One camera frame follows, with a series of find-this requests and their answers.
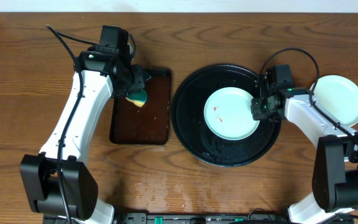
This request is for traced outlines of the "green yellow sponge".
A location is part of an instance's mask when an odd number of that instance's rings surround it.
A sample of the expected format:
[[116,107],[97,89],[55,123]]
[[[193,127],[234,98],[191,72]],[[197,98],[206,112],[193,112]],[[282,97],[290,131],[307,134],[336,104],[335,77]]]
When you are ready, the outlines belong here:
[[145,70],[135,70],[129,75],[126,84],[126,100],[141,108],[147,101],[146,82],[151,76]]

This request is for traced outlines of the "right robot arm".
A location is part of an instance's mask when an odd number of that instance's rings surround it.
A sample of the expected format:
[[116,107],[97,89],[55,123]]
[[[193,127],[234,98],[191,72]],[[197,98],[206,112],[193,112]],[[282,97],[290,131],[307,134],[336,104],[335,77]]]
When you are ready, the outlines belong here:
[[336,119],[307,88],[284,88],[251,101],[254,120],[287,120],[316,147],[312,192],[290,205],[292,223],[358,216],[358,132]]

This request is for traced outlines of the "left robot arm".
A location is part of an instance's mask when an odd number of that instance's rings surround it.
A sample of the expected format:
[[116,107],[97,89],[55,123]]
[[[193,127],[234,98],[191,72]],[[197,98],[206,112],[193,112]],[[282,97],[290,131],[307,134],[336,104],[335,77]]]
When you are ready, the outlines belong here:
[[90,142],[110,98],[143,92],[149,75],[131,63],[135,49],[96,45],[80,53],[58,123],[37,155],[24,155],[20,173],[30,209],[67,223],[112,223],[114,207],[98,197],[87,168]]

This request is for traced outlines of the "pale green plate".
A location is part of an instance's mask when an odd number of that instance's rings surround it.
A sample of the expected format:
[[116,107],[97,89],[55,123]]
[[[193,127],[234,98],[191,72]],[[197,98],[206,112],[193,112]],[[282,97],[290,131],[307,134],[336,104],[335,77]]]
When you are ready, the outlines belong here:
[[346,126],[358,123],[358,86],[339,75],[327,75],[317,81],[314,96],[334,117]]

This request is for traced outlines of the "light blue plate front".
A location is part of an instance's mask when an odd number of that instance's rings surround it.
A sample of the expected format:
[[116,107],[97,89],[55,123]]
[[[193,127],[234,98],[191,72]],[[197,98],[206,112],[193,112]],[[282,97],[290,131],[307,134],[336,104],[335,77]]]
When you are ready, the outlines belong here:
[[238,141],[253,134],[259,126],[251,112],[253,96],[236,87],[225,87],[209,96],[204,105],[204,120],[220,138]]

